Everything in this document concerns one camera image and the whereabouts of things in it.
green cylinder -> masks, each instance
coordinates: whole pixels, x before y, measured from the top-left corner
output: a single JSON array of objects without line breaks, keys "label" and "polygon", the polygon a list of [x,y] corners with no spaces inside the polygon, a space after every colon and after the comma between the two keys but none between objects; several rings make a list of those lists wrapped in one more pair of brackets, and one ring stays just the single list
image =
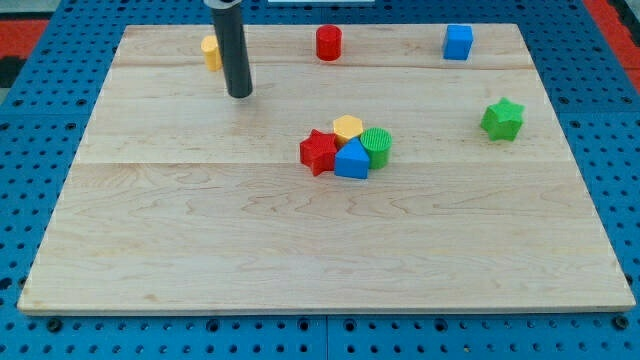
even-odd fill
[{"label": "green cylinder", "polygon": [[391,134],[387,130],[367,129],[360,135],[360,142],[371,160],[369,169],[381,169],[387,165],[391,150]]}]

blue pegboard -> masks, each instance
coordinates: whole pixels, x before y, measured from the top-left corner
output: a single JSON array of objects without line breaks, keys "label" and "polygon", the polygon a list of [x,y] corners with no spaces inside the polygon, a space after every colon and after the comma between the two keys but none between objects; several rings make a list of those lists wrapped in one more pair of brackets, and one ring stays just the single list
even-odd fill
[{"label": "blue pegboard", "polygon": [[[636,297],[640,100],[578,1],[269,7],[247,23],[517,23]],[[640,314],[40,318],[15,307],[127,24],[206,24],[201,0],[65,0],[0,108],[0,359],[638,358]]]}]

plastic block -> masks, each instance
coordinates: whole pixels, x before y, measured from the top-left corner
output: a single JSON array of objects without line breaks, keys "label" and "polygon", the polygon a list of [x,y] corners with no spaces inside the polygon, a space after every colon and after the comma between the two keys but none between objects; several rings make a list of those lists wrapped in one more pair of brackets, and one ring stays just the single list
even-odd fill
[{"label": "plastic block", "polygon": [[342,30],[335,25],[323,25],[316,30],[316,56],[334,61],[342,54]]},{"label": "plastic block", "polygon": [[355,116],[344,115],[333,120],[333,132],[336,134],[336,146],[338,149],[352,138],[360,136],[363,131],[362,120]]},{"label": "plastic block", "polygon": [[335,134],[325,134],[313,129],[309,137],[300,143],[300,162],[311,169],[313,176],[334,169],[338,152],[335,140]]},{"label": "plastic block", "polygon": [[367,129],[360,135],[360,142],[371,159],[369,169],[381,169],[387,165],[391,150],[391,134],[387,130]]},{"label": "plastic block", "polygon": [[473,31],[469,25],[447,25],[447,32],[442,44],[443,57],[447,60],[467,60]]},{"label": "plastic block", "polygon": [[207,69],[218,71],[222,69],[222,59],[220,58],[220,48],[218,47],[218,39],[214,35],[205,36],[200,44],[202,54],[204,55],[204,63]]},{"label": "plastic block", "polygon": [[480,126],[489,133],[491,141],[513,141],[522,126],[523,111],[523,105],[513,103],[507,98],[502,98],[497,104],[487,107]]},{"label": "plastic block", "polygon": [[354,179],[366,179],[369,176],[370,162],[360,139],[353,138],[336,154],[335,174]]}]

cluster of blocks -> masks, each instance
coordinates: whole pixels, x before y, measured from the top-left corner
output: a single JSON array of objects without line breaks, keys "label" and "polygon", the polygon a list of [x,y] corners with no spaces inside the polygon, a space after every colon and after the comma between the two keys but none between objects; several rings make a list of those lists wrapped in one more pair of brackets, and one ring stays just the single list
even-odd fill
[{"label": "cluster of blocks", "polygon": [[333,121],[333,133],[311,130],[300,143],[300,162],[313,176],[324,171],[354,179],[369,177],[369,169],[389,162],[391,135],[382,128],[364,130],[362,120],[344,115]]}]

wood grain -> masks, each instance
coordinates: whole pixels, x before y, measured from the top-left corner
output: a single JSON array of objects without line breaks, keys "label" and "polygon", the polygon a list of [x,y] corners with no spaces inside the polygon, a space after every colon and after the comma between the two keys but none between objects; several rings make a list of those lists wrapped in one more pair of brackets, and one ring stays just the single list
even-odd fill
[{"label": "wood grain", "polygon": [[[229,98],[207,26],[127,28],[22,293],[31,315],[527,313],[635,304],[515,25],[249,26]],[[479,127],[527,106],[513,143]],[[352,114],[394,137],[366,181],[299,164]]]}]

